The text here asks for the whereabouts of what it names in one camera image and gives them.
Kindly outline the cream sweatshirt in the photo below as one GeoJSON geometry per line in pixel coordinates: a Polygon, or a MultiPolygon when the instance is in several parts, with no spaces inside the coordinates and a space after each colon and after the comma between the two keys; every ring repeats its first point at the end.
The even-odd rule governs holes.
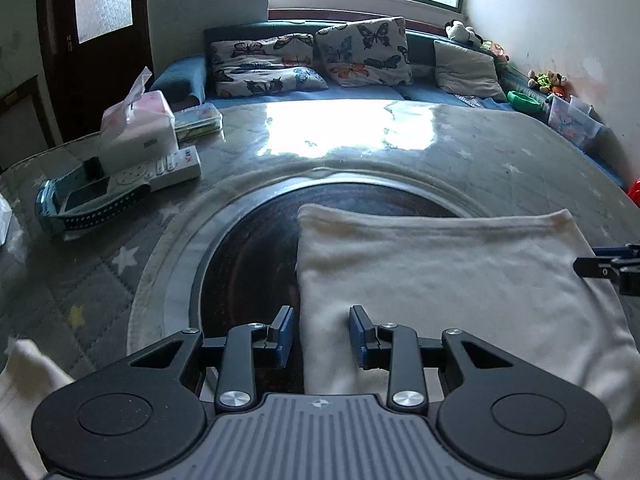
{"type": "Polygon", "coordinates": [[[73,380],[29,340],[1,375],[1,433],[32,479],[634,479],[639,352],[618,283],[566,210],[435,219],[301,206],[286,367],[216,409],[226,338],[180,330],[73,380]],[[425,415],[386,408],[348,316],[416,331],[425,415]]]}

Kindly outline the red plastic stool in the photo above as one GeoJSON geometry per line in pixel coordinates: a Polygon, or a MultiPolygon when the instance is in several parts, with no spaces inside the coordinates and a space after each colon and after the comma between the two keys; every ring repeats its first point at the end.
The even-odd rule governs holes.
{"type": "Polygon", "coordinates": [[[640,207],[640,179],[634,181],[629,188],[627,195],[636,206],[640,207]]]}

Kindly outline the pink white tissue box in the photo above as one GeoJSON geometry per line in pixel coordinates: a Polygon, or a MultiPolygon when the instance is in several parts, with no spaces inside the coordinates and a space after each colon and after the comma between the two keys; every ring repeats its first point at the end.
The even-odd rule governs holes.
{"type": "Polygon", "coordinates": [[[145,67],[126,98],[103,113],[98,159],[106,174],[178,151],[175,115],[163,92],[145,91],[151,76],[145,67]]]}

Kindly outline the panda plush toy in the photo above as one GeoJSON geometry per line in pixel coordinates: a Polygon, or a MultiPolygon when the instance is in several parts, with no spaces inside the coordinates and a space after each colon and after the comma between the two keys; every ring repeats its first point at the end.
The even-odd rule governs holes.
{"type": "Polygon", "coordinates": [[[483,43],[483,38],[478,36],[472,26],[466,26],[459,20],[452,20],[444,25],[446,35],[449,40],[479,48],[483,43]]]}

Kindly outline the lying butterfly pillow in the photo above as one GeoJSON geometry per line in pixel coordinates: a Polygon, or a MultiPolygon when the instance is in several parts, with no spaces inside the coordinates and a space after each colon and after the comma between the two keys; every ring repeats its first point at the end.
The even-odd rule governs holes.
{"type": "Polygon", "coordinates": [[[278,96],[329,88],[314,70],[314,36],[286,34],[267,39],[215,41],[209,44],[216,96],[278,96]]]}

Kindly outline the upright butterfly pillow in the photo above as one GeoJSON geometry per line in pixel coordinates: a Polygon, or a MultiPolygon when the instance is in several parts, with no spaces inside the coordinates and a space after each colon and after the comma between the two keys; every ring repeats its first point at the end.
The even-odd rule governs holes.
{"type": "Polygon", "coordinates": [[[314,40],[324,69],[341,87],[413,83],[401,16],[322,28],[314,40]]]}

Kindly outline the green plastic bowl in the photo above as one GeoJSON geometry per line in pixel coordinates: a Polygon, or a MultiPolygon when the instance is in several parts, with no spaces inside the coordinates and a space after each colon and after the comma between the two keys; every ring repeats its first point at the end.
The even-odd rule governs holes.
{"type": "Polygon", "coordinates": [[[542,111],[541,102],[526,93],[510,90],[506,97],[514,110],[520,113],[534,116],[542,111]]]}

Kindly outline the pink green plush toy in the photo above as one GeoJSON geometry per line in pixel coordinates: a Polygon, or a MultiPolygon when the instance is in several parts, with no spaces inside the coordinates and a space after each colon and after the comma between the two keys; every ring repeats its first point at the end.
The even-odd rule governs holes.
{"type": "Polygon", "coordinates": [[[493,55],[499,62],[507,63],[510,61],[510,56],[506,54],[506,51],[500,44],[497,44],[492,40],[485,40],[480,46],[484,51],[493,55]]]}

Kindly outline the soft tissue pack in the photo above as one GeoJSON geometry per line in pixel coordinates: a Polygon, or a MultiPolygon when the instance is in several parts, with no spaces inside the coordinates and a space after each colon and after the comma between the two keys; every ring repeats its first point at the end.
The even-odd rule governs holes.
{"type": "Polygon", "coordinates": [[[0,195],[0,246],[6,244],[13,211],[8,201],[0,195]]]}

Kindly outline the blue sofa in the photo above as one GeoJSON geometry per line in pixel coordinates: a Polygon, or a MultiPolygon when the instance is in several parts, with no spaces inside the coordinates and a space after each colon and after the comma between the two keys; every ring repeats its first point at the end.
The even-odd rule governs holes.
{"type": "Polygon", "coordinates": [[[403,18],[209,28],[203,53],[172,62],[152,87],[174,110],[206,102],[224,108],[374,99],[521,112],[572,142],[617,185],[624,183],[597,152],[605,128],[592,113],[526,87],[490,51],[415,32],[403,18]]]}

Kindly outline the green transparent flat case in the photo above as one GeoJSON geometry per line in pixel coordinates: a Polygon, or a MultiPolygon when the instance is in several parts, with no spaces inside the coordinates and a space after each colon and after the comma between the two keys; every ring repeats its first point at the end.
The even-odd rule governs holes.
{"type": "Polygon", "coordinates": [[[222,115],[212,103],[204,103],[175,112],[175,133],[179,142],[221,133],[221,131],[222,115]]]}

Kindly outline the dark wooden door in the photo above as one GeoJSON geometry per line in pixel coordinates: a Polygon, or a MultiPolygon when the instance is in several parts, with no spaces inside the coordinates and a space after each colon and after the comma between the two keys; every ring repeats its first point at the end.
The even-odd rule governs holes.
{"type": "Polygon", "coordinates": [[[64,142],[99,130],[153,66],[148,0],[36,0],[44,76],[64,142]]]}

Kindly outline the colourful plush toys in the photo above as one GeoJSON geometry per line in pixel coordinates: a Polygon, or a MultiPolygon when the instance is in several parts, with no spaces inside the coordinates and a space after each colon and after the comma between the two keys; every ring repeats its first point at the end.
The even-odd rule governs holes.
{"type": "Polygon", "coordinates": [[[560,73],[552,72],[552,70],[536,73],[534,70],[530,70],[527,78],[529,88],[537,90],[546,96],[553,94],[562,99],[566,97],[566,78],[560,73]]]}

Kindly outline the clear plastic storage box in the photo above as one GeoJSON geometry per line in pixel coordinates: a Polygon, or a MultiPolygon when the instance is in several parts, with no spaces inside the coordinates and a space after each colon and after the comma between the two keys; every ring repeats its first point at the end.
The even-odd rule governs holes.
{"type": "Polygon", "coordinates": [[[548,126],[584,152],[596,145],[604,130],[603,124],[558,96],[552,96],[550,101],[548,126]]]}

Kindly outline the grey plain cushion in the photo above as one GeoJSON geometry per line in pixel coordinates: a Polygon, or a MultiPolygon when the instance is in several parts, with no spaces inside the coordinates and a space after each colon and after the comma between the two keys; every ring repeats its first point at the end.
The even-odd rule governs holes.
{"type": "Polygon", "coordinates": [[[485,53],[445,41],[434,41],[435,82],[459,96],[505,101],[494,59],[485,53]]]}

